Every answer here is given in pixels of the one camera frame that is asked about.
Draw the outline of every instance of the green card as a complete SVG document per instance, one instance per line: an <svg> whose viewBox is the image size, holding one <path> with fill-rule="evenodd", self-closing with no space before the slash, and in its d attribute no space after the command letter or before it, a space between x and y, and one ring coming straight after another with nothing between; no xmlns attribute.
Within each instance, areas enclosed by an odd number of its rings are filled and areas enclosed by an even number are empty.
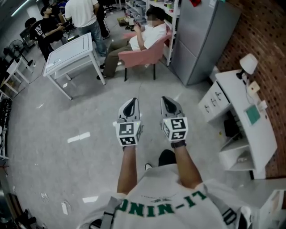
<svg viewBox="0 0 286 229"><path fill-rule="evenodd" d="M246 113L251 125L256 123L258 121L258 119L260 119L259 111L255 105L252 105L248 109L246 109L245 113Z"/></svg>

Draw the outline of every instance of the refrigerator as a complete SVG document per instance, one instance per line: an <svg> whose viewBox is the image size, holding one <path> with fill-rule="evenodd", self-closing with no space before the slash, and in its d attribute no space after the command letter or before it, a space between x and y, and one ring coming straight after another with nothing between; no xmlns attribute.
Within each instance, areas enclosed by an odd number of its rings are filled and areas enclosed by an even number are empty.
<svg viewBox="0 0 286 229"><path fill-rule="evenodd" d="M197 7L182 0L171 68L184 85L210 76L240 14L240 9L220 0L202 0Z"/></svg>

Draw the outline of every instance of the white t-shirt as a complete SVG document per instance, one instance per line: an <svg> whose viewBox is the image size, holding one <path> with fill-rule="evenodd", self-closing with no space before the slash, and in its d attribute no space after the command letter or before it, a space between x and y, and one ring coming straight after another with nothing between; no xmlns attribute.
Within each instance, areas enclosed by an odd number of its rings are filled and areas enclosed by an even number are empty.
<svg viewBox="0 0 286 229"><path fill-rule="evenodd" d="M156 41L167 34L166 24L161 24L156 27L151 25L145 26L145 31L142 32L142 38L145 48L149 49ZM137 36L132 37L129 41L132 50L140 50Z"/></svg>
<svg viewBox="0 0 286 229"><path fill-rule="evenodd" d="M235 192L223 184L210 180L188 189L179 183L177 165L165 165L152 168L145 172L137 186L128 194L104 193L94 203L91 212L78 226L78 229L88 229L89 225L102 219L110 200L124 199L115 213L113 229L234 229L236 221L228 226L217 205L210 199L215 195L225 203L227 209L238 212L241 206L247 206Z"/></svg>
<svg viewBox="0 0 286 229"><path fill-rule="evenodd" d="M93 6L97 0L69 0L65 7L65 18L72 18L72 22L78 28L86 27L97 21L93 12Z"/></svg>

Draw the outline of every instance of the concrete floor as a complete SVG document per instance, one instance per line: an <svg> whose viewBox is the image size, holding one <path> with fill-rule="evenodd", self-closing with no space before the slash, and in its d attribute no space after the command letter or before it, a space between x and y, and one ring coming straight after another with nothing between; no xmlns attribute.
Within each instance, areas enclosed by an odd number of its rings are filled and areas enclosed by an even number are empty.
<svg viewBox="0 0 286 229"><path fill-rule="evenodd" d="M111 30L107 45L125 32L117 25L122 12L106 19ZM107 80L105 86L96 79L93 66L71 73L65 90L73 96L69 101L48 79L41 76L44 59L33 50L36 69L30 85L21 84L21 93L13 100L8 132L8 182L24 208L28 208L41 225L50 229L75 228L95 203L82 198L116 191L122 161L113 122L118 109L130 98L140 104L144 132L137 147L137 170L140 176L144 165L157 165L158 157L170 148L160 130L160 97L177 100L188 117L187 147L203 179L216 178L233 188L250 180L247 172L225 172L218 151L226 138L223 119L206 123L198 102L209 89L206 82L184 87L180 80L162 63L157 64L157 79L152 68L128 69ZM65 78L59 80L67 83ZM74 136L90 133L90 137L68 143ZM41 193L47 193L44 202ZM64 215L61 202L71 205Z"/></svg>

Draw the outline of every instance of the wristband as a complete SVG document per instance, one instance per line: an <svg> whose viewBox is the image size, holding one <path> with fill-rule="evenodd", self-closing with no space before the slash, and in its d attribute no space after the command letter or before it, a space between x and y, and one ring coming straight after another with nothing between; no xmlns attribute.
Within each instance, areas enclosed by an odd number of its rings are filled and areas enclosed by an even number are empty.
<svg viewBox="0 0 286 229"><path fill-rule="evenodd" d="M179 141L179 142L172 142L171 143L171 147L172 148L179 148L181 146L186 146L186 141L185 140L182 140L182 141Z"/></svg>

